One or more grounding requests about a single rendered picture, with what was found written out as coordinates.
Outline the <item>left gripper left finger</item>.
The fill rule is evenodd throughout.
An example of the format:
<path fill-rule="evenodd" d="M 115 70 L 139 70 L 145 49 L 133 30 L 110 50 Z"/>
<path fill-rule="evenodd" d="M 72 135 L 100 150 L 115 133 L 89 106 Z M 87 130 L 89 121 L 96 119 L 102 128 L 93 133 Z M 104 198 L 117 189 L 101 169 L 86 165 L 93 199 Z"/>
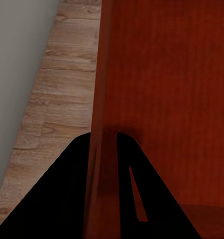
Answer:
<path fill-rule="evenodd" d="M 0 239 L 82 239 L 90 137 L 72 140 L 0 225 Z"/>

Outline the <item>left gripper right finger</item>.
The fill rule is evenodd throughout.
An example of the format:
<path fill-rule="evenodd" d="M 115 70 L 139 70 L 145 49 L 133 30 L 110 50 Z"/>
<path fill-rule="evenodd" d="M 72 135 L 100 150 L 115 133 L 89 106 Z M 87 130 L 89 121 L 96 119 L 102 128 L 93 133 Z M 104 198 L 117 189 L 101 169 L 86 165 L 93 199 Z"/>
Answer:
<path fill-rule="evenodd" d="M 137 142 L 117 134 L 121 239 L 201 239 Z M 137 219 L 131 167 L 148 222 Z"/>

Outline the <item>storage box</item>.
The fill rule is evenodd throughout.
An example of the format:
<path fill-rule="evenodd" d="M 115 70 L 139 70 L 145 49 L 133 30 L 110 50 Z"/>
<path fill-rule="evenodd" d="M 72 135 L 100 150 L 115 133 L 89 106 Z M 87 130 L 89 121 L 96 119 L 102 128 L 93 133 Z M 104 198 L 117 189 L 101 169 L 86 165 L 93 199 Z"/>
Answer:
<path fill-rule="evenodd" d="M 121 239 L 119 132 L 201 239 L 224 239 L 224 0 L 102 0 L 82 239 Z"/>

